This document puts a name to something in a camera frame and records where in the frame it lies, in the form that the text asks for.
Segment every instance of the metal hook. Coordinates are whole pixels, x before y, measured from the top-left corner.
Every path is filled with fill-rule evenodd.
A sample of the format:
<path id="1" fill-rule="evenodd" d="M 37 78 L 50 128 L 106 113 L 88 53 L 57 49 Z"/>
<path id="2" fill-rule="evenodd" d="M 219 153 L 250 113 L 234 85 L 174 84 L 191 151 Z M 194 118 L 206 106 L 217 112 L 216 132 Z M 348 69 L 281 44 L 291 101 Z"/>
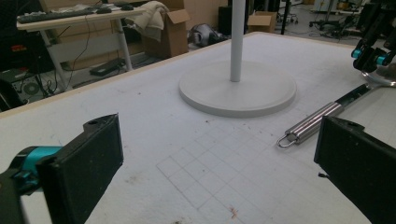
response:
<path id="1" fill-rule="evenodd" d="M 276 144 L 277 144 L 279 147 L 291 147 L 292 145 L 294 145 L 294 144 L 297 142 L 297 140 L 293 140 L 293 141 L 291 141 L 290 143 L 288 143 L 287 145 L 281 145 L 280 142 L 281 142 L 283 139 L 287 138 L 287 137 L 288 137 L 287 134 L 283 135 L 281 138 L 279 138 L 279 139 L 276 141 Z"/>

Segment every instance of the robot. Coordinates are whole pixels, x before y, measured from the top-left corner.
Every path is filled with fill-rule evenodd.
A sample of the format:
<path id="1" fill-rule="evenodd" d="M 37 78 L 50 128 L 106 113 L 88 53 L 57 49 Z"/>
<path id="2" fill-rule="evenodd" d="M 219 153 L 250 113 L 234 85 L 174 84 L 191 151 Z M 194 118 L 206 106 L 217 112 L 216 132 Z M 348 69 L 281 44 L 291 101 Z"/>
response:
<path id="1" fill-rule="evenodd" d="M 93 119 L 64 147 L 28 147 L 0 174 L 0 223 L 26 224 L 22 195 L 43 189 L 54 224 L 84 223 L 123 163 L 118 115 Z"/>
<path id="2" fill-rule="evenodd" d="M 354 68 L 371 73 L 381 66 L 388 66 L 396 54 L 396 3 L 392 0 L 373 0 L 371 10 L 364 11 L 366 20 L 361 27 L 362 39 L 352 51 Z M 386 38 L 384 49 L 373 48 L 377 39 Z"/>

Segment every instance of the desk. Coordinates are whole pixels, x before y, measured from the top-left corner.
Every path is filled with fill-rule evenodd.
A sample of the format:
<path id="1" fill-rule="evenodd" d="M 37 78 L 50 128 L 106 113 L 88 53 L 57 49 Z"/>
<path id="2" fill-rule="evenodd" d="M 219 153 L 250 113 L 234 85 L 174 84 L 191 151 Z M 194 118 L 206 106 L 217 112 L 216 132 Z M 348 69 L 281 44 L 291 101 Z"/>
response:
<path id="1" fill-rule="evenodd" d="M 40 32 L 41 36 L 43 37 L 44 43 L 46 44 L 47 50 L 49 51 L 49 56 L 51 57 L 54 66 L 56 68 L 56 71 L 58 72 L 59 77 L 61 79 L 61 90 L 69 91 L 72 88 L 68 87 L 68 80 L 64 75 L 64 71 L 61 67 L 61 63 L 70 60 L 75 60 L 86 48 L 87 40 L 80 40 L 72 43 L 52 45 L 50 43 L 49 37 L 47 36 L 46 30 L 73 26 L 73 25 L 87 24 L 89 22 L 114 20 L 116 21 L 118 32 L 112 35 L 90 38 L 88 42 L 88 47 L 80 58 L 90 57 L 92 55 L 110 52 L 116 49 L 122 49 L 127 71 L 130 71 L 132 70 L 132 64 L 120 19 L 128 16 L 140 14 L 143 11 L 144 9 L 142 8 L 136 8 L 132 11 L 113 11 L 112 13 L 108 13 L 108 14 L 91 14 L 88 16 L 78 16 L 78 17 L 59 19 L 53 21 L 40 21 L 40 22 L 32 22 L 25 24 L 17 23 L 17 28 L 19 30 L 25 30 L 27 32 L 33 32 L 33 31 Z"/>
<path id="2" fill-rule="evenodd" d="M 352 50 L 283 35 L 245 36 L 244 60 L 277 66 L 297 83 L 292 105 L 261 118 L 208 115 L 179 95 L 178 82 L 191 69 L 229 60 L 230 42 L 3 112 L 0 170 L 25 147 L 63 146 L 84 122 L 119 113 L 124 164 L 87 223 L 368 224 L 318 177 L 317 134 L 299 146 L 276 147 L 290 126 L 364 83 Z M 341 117 L 395 147 L 395 97 L 394 89 L 378 89 Z M 42 193 L 23 202 L 32 224 L 50 223 Z"/>

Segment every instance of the white pole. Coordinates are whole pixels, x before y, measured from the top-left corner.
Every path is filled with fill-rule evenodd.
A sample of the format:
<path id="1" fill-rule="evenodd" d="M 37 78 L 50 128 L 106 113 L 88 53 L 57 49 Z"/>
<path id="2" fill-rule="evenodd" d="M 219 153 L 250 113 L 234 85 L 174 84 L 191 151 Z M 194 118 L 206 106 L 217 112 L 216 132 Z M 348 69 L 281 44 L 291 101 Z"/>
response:
<path id="1" fill-rule="evenodd" d="M 245 28 L 245 6 L 245 0 L 233 0 L 230 77 L 232 82 L 239 82 L 241 80 L 242 44 Z"/>

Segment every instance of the keyboard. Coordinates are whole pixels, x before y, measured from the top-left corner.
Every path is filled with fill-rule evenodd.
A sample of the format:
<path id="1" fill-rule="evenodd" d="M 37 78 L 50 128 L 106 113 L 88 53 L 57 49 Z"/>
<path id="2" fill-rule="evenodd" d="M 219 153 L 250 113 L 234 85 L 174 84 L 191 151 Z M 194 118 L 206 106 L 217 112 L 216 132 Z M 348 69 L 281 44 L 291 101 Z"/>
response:
<path id="1" fill-rule="evenodd" d="M 62 13 L 48 13 L 48 14 L 39 14 L 39 15 L 26 15 L 26 16 L 19 16 L 17 21 L 19 23 L 31 23 L 37 21 L 53 21 L 59 20 L 64 18 L 70 17 L 77 17 L 77 16 L 85 16 L 93 14 L 91 10 L 79 10 L 79 11 L 69 11 L 69 12 L 62 12 Z"/>

